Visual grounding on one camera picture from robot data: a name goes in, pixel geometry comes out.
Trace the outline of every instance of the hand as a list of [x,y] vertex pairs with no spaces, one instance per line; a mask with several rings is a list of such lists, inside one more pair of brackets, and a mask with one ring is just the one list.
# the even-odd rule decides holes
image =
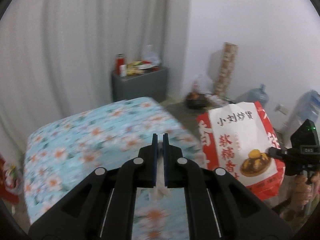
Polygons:
[[303,175],[297,175],[294,178],[295,187],[292,192],[290,207],[295,211],[301,211],[303,206],[309,201],[313,201],[319,192],[320,186],[320,173],[317,172],[311,178],[312,185],[307,185],[307,177]]

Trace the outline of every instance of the light blue floral pattern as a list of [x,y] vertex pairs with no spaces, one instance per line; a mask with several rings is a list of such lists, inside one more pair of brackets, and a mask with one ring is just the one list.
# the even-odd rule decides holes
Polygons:
[[[24,167],[30,222],[96,167],[120,167],[151,144],[153,133],[162,139],[165,132],[187,158],[201,155],[199,141],[151,98],[119,101],[40,128],[28,139]],[[149,189],[139,192],[132,239],[188,239],[183,189],[168,190],[156,201]]]

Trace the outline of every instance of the finger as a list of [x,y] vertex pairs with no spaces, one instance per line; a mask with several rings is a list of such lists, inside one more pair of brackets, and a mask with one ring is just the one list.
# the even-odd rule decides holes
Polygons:
[[315,187],[314,187],[314,191],[313,191],[313,197],[315,197],[318,194],[319,189],[320,189],[320,183],[317,182],[317,183],[315,183]]
[[303,175],[297,175],[297,176],[294,178],[295,184],[306,183],[307,180],[308,180],[308,178],[307,178],[306,176],[303,176]]
[[304,200],[304,201],[302,201],[302,206],[307,205],[307,204],[309,203],[309,201],[310,201],[310,200]]
[[303,200],[310,200],[312,197],[312,193],[294,193],[292,195],[292,201],[303,201]]
[[320,173],[317,172],[316,175],[312,176],[311,182],[312,182],[312,183],[316,183],[316,182],[318,182],[319,180],[320,180]]
[[297,184],[293,191],[296,193],[310,193],[311,190],[312,190],[311,185],[307,185],[303,183],[303,184]]

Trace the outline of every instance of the clutter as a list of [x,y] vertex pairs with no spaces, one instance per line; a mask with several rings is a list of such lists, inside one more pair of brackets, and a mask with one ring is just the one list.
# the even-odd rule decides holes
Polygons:
[[130,67],[127,69],[127,76],[136,76],[136,75],[142,75],[144,73],[143,70],[139,70],[136,67]]
[[320,95],[315,90],[303,94],[282,130],[283,143],[290,148],[290,136],[305,122],[306,119],[316,123],[320,113]]
[[223,98],[228,90],[231,80],[231,74],[235,66],[235,58],[238,52],[238,46],[231,43],[224,43],[223,59],[221,62],[218,80],[215,83],[214,94]]
[[160,66],[161,60],[159,56],[152,51],[152,45],[147,45],[142,50],[142,60],[151,63],[151,67]]
[[238,98],[236,98],[236,102],[254,103],[256,101],[259,101],[262,107],[265,107],[269,101],[269,96],[266,94],[265,88],[266,86],[264,84],[261,84],[259,88],[253,88],[243,95],[240,95]]
[[280,145],[259,102],[212,109],[197,121],[209,170],[225,168],[261,200],[278,195],[284,163],[266,154]]
[[150,61],[134,61],[132,63],[133,66],[136,66],[137,69],[148,69],[148,68],[152,68],[152,64]]
[[215,107],[222,107],[229,104],[228,101],[220,99],[217,95],[206,94],[205,97],[207,98],[209,103]]
[[0,155],[0,197],[16,205],[18,195],[23,192],[23,176],[20,169]]

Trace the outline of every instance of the plastic bottle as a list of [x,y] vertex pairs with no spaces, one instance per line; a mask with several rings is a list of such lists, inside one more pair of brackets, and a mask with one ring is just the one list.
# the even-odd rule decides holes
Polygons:
[[284,145],[290,147],[290,136],[306,119],[316,124],[319,114],[320,95],[315,90],[310,90],[299,98],[286,126],[282,130]]
[[259,88],[254,88],[246,92],[245,94],[239,96],[236,99],[236,102],[251,102],[254,103],[259,101],[262,107],[264,108],[269,101],[269,96],[266,94],[265,85],[261,84]]

